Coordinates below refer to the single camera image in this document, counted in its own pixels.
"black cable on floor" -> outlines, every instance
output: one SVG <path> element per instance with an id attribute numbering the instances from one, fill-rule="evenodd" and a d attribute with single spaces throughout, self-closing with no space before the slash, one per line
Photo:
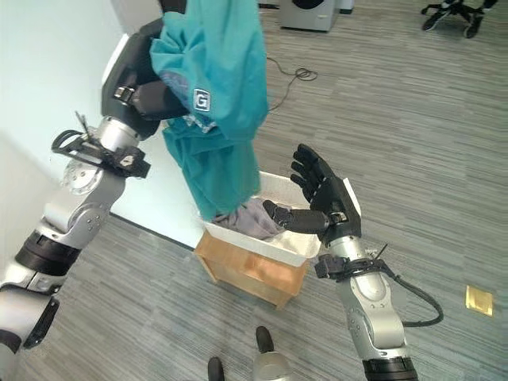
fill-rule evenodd
<path id="1" fill-rule="evenodd" d="M 287 84 L 286 93 L 283 96 L 283 98 L 281 99 L 281 101 L 279 103 L 277 103 L 275 106 L 273 106 L 272 108 L 270 108 L 270 111 L 278 109 L 284 103 L 284 101 L 286 100 L 286 98 L 287 98 L 287 96 L 289 94 L 289 90 L 291 88 L 291 85 L 293 84 L 293 82 L 296 79 L 299 79 L 300 81 L 314 81 L 318 77 L 318 75 L 319 75 L 316 71 L 305 69 L 304 67 L 300 67 L 300 68 L 296 69 L 294 71 L 294 73 L 290 73 L 289 71 L 284 71 L 281 68 L 280 64 L 276 60 L 274 60 L 273 58 L 267 57 L 267 60 L 271 61 L 271 62 L 274 62 L 277 65 L 277 68 L 279 69 L 279 71 L 281 73 L 283 73 L 284 75 L 290 75 L 290 76 L 293 77 L 293 79 Z"/>

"wooden crate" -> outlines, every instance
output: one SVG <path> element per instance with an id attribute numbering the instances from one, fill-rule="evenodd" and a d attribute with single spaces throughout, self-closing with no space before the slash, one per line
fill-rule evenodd
<path id="1" fill-rule="evenodd" d="M 308 266 L 293 267 L 203 234 L 194 250 L 212 280 L 227 282 L 282 309 L 298 295 Z"/>

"white wall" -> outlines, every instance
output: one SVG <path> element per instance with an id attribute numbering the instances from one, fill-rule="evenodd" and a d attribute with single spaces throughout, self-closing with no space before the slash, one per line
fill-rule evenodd
<path id="1" fill-rule="evenodd" d="M 102 72 L 122 32 L 106 0 L 0 0 L 0 132 L 54 179 L 67 159 L 51 154 L 52 140 L 79 129 L 74 110 L 100 121 Z M 152 171 L 128 180 L 114 212 L 195 246 L 202 227 L 160 132 L 141 149 Z"/>
<path id="2" fill-rule="evenodd" d="M 162 16 L 157 0 L 111 0 L 118 20 L 127 34 Z"/>
<path id="3" fill-rule="evenodd" d="M 42 215 L 45 201 L 57 187 L 33 161 L 0 133 L 0 274 L 15 256 Z"/>

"black cable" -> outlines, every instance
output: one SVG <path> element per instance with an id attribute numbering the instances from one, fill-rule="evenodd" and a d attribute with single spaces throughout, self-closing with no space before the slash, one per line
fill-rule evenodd
<path id="1" fill-rule="evenodd" d="M 296 69 L 294 71 L 294 73 L 290 73 L 289 71 L 284 71 L 281 68 L 280 64 L 276 60 L 274 60 L 273 58 L 267 57 L 267 60 L 274 62 L 277 65 L 277 68 L 279 69 L 279 71 L 281 73 L 283 73 L 285 75 L 290 75 L 290 76 L 293 77 L 293 79 L 287 84 L 286 93 L 283 96 L 282 100 L 279 103 L 277 103 L 275 106 L 271 107 L 270 111 L 278 109 L 284 103 L 284 101 L 286 100 L 286 98 L 287 98 L 287 96 L 289 94 L 289 90 L 291 88 L 291 85 L 293 84 L 293 82 L 296 79 L 299 79 L 301 81 L 314 81 L 318 77 L 318 75 L 319 75 L 316 71 L 305 69 L 304 67 L 300 67 L 300 68 Z"/>
<path id="2" fill-rule="evenodd" d="M 376 258 L 374 258 L 374 261 L 378 260 L 381 254 L 383 254 L 385 248 L 387 248 L 388 244 L 385 244 L 379 254 Z M 427 294 L 425 291 L 423 291 L 421 288 L 416 287 L 415 285 L 401 279 L 400 275 L 396 275 L 389 267 L 388 265 L 382 261 L 381 270 L 384 271 L 386 275 L 388 275 L 390 278 L 392 278 L 395 282 L 400 284 L 402 287 L 404 287 L 406 290 L 411 291 L 413 294 L 418 296 L 419 298 L 425 300 L 428 304 L 430 304 L 432 307 L 434 307 L 437 311 L 437 317 L 432 320 L 425 320 L 425 321 L 403 321 L 402 326 L 404 327 L 428 327 L 429 325 L 434 325 L 439 323 L 445 318 L 445 314 L 443 313 L 443 309 L 439 302 L 434 299 L 430 294 Z"/>
<path id="3" fill-rule="evenodd" d="M 445 314 L 443 313 L 443 309 L 439 302 L 437 302 L 436 299 L 434 299 L 432 296 L 427 294 L 425 291 L 423 291 L 421 288 L 416 287 L 415 285 L 401 279 L 400 275 L 396 275 L 392 277 L 392 279 L 400 284 L 402 287 L 407 289 L 408 291 L 411 291 L 413 294 L 417 295 L 419 298 L 422 298 L 425 300 L 428 304 L 430 304 L 432 307 L 434 307 L 438 313 L 438 316 L 432 320 L 425 320 L 425 321 L 403 321 L 402 325 L 405 327 L 428 327 L 429 325 L 434 325 L 439 323 L 445 318 Z"/>

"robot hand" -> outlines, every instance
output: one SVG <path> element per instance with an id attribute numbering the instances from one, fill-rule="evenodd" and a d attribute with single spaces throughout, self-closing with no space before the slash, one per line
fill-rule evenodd
<path id="1" fill-rule="evenodd" d="M 310 210 L 286 210 L 267 200 L 264 208 L 287 230 L 317 234 L 325 244 L 340 237 L 361 237 L 361 210 L 348 179 L 341 179 L 312 148 L 300 144 L 291 164 L 299 175 L 291 180 L 301 188 Z"/>

